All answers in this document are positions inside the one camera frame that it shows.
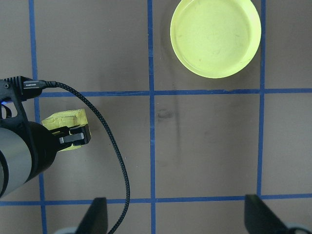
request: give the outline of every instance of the cable connector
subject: cable connector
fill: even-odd
[[[45,88],[56,88],[57,86],[55,81],[33,80],[22,76],[3,80],[16,87],[22,101],[38,97]]]
[[[45,89],[45,88],[55,88],[55,81],[45,81],[45,80],[28,80],[23,83],[24,89]]]

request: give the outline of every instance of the stain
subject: stain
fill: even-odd
[[[174,116],[174,113],[171,110],[167,110],[167,109],[160,109],[157,112],[157,118],[158,120],[161,119],[167,119],[167,118],[172,118]]]

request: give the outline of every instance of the yellow sponge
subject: yellow sponge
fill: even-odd
[[[74,127],[81,124],[87,124],[87,116],[84,109],[72,110],[72,111],[62,111],[54,113],[48,118],[42,121],[44,127],[48,130],[60,128],[60,127]],[[71,146],[62,151],[78,149],[81,146]]]

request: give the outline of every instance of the yellow plastic lid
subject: yellow plastic lid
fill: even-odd
[[[252,60],[261,23],[250,0],[182,0],[172,17],[170,37],[176,56],[190,71],[223,78]]]

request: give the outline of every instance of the black plastic part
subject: black plastic part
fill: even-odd
[[[91,139],[91,134],[90,134],[90,129],[89,129],[88,124],[83,124],[83,125],[79,125],[76,127],[72,127],[72,128],[70,128],[70,133],[71,134],[83,133],[83,135],[84,135],[84,139],[76,140],[73,142],[74,146],[88,144],[90,139]]]
[[[9,182],[9,168],[6,163],[5,157],[3,153],[0,151],[0,163],[3,170],[3,186],[0,188],[0,197],[4,194],[4,191],[6,190],[6,187],[8,186]]]
[[[288,231],[257,195],[245,196],[245,227],[250,234],[286,234]]]
[[[0,80],[0,101],[1,103],[4,101],[12,101],[16,108],[17,116],[0,119],[0,127],[9,129],[19,135],[28,146],[32,157],[32,168],[27,179],[27,181],[29,181],[48,168],[53,163],[57,151],[63,149],[65,146],[61,145],[58,138],[45,127],[38,123],[28,121],[21,102],[20,89],[16,87],[16,85],[19,87],[19,82],[22,82],[23,78],[12,78],[11,81],[14,85],[5,80]]]
[[[106,198],[95,198],[75,234],[106,234],[107,229]]]
[[[31,172],[27,181],[50,167],[57,152],[67,148],[67,146],[61,145],[59,139],[41,124],[35,122],[28,123],[34,140],[35,149],[39,157],[37,168]]]
[[[0,119],[0,127],[9,129],[19,135],[29,148],[32,157],[33,174],[38,169],[39,155],[36,151],[32,132],[30,130],[29,122],[21,103],[20,95],[17,87],[4,80],[0,80],[0,101],[12,101],[17,111],[17,115],[12,118]]]
[[[11,85],[14,85],[16,87],[21,101],[26,101],[27,99],[38,97],[42,93],[41,88],[24,89],[23,83],[25,81],[33,81],[30,78],[18,76],[18,77],[6,78],[6,79],[4,79],[4,81],[7,81],[8,83],[10,83]]]
[[[1,107],[5,109],[5,118],[11,118],[12,117],[12,111],[7,106],[1,104]]]

